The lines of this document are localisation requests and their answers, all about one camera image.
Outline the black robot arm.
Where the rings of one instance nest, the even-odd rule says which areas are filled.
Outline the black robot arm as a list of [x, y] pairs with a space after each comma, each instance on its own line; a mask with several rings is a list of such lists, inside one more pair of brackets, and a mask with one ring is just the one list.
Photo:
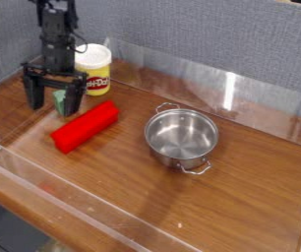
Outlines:
[[42, 64], [26, 62], [24, 87], [34, 110], [45, 106], [45, 88], [65, 91], [61, 114], [79, 111], [86, 90], [87, 74], [75, 69], [78, 13], [75, 0], [30, 0], [38, 6], [42, 27]]

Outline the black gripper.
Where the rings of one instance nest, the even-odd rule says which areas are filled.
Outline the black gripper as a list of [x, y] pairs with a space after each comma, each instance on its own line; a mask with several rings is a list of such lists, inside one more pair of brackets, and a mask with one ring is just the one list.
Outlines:
[[78, 70], [59, 72], [43, 65], [24, 62], [24, 87], [30, 106], [38, 110], [45, 105], [45, 87], [66, 89], [65, 115], [79, 111], [86, 91], [87, 74]]

